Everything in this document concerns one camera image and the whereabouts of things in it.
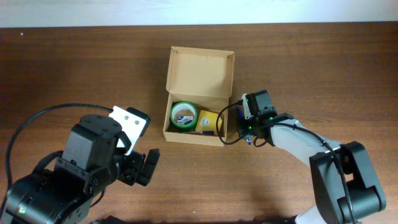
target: roll of tape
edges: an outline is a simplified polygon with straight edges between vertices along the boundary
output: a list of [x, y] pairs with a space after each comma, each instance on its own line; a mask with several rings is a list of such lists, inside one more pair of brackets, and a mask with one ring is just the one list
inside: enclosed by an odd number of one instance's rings
[[[181, 110], [189, 110], [189, 111], [191, 111], [191, 112], [193, 113], [194, 119], [193, 119], [193, 121], [192, 121], [191, 123], [189, 123], [189, 124], [177, 124], [177, 123], [174, 121], [175, 115], [176, 115], [179, 111], [181, 111]], [[172, 124], [173, 124], [174, 126], [176, 126], [177, 129], [178, 129], [179, 131], [190, 131], [190, 130], [192, 130], [192, 129], [195, 127], [195, 125], [197, 124], [197, 121], [198, 121], [198, 111], [197, 111], [197, 109], [196, 109], [191, 103], [188, 103], [188, 102], [179, 102], [179, 103], [177, 103], [176, 105], [174, 105], [174, 106], [172, 107], [172, 110], [170, 111], [170, 120], [172, 121]]]

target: wooden table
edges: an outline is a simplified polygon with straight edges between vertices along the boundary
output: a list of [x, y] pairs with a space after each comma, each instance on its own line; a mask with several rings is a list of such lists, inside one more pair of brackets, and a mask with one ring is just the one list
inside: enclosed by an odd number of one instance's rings
[[[108, 215], [134, 222], [236, 222], [291, 217], [311, 207], [310, 170], [283, 150], [244, 141], [228, 147], [165, 142], [173, 45], [235, 51], [230, 102], [266, 89], [278, 112], [330, 139], [364, 144], [387, 208], [363, 221], [398, 223], [396, 22], [1, 29], [1, 161], [13, 131], [45, 107], [133, 106], [152, 118], [134, 149], [161, 151], [152, 182], [115, 182], [83, 223]], [[14, 180], [64, 149], [70, 129], [88, 113], [104, 114], [62, 109], [23, 130], [12, 152]], [[4, 195], [3, 165], [0, 180]]]

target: green led indicator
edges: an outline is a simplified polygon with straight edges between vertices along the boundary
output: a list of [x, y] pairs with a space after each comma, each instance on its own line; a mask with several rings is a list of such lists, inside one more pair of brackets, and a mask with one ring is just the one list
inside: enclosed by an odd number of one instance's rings
[[24, 209], [24, 208], [19, 208], [19, 213], [21, 213], [21, 214], [25, 214], [25, 212], [26, 212], [26, 210]]

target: yellow object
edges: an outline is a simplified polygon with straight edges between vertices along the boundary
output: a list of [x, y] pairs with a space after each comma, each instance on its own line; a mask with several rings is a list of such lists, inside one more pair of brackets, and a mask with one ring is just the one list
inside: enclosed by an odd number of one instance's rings
[[[209, 111], [200, 111], [198, 123], [195, 131], [214, 131], [214, 134], [217, 135], [216, 130], [216, 121], [217, 121], [217, 113], [209, 112]], [[223, 120], [220, 118], [218, 120], [218, 130], [221, 130], [221, 125]]]

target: white background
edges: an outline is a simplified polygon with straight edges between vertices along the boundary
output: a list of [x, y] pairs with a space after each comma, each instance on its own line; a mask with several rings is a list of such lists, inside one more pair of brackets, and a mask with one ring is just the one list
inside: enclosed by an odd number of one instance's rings
[[0, 27], [398, 21], [398, 0], [0, 0]]

